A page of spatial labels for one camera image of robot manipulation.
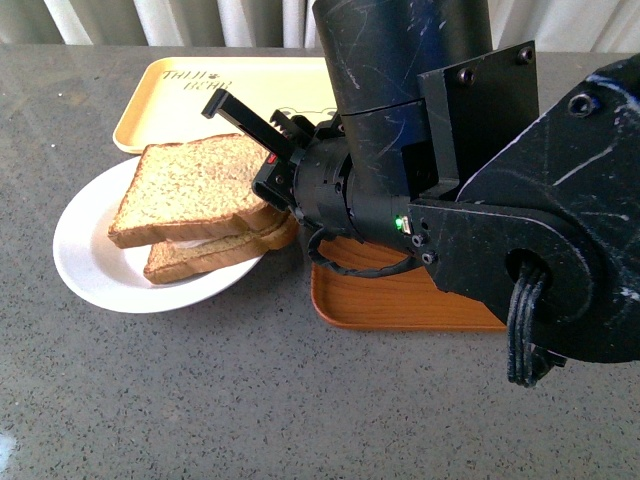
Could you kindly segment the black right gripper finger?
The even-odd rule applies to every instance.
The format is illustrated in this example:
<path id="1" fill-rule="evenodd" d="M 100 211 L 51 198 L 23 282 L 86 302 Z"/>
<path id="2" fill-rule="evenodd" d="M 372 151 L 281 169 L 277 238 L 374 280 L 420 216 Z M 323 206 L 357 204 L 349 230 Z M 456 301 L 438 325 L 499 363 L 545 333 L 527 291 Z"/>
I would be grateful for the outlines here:
<path id="1" fill-rule="evenodd" d="M 294 200 L 276 197 L 272 199 L 266 199 L 265 202 L 279 212 L 288 213 L 297 223 L 300 222 L 298 205 Z"/>
<path id="2" fill-rule="evenodd" d="M 201 115 L 207 119 L 223 117 L 281 160 L 290 161 L 296 152 L 294 143 L 225 89 L 212 94 Z"/>

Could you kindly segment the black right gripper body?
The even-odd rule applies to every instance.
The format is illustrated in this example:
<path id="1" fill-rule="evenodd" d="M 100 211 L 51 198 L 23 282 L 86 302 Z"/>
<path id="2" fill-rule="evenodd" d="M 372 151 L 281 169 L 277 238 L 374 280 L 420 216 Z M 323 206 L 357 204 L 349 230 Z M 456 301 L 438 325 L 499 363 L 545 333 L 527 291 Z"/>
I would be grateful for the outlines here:
<path id="1" fill-rule="evenodd" d="M 353 163 L 341 117 L 314 125 L 302 115 L 274 115 L 271 123 L 299 152 L 290 161 L 271 153 L 254 178 L 254 193 L 264 201 L 294 200 L 305 227 L 360 240 L 347 201 Z"/>

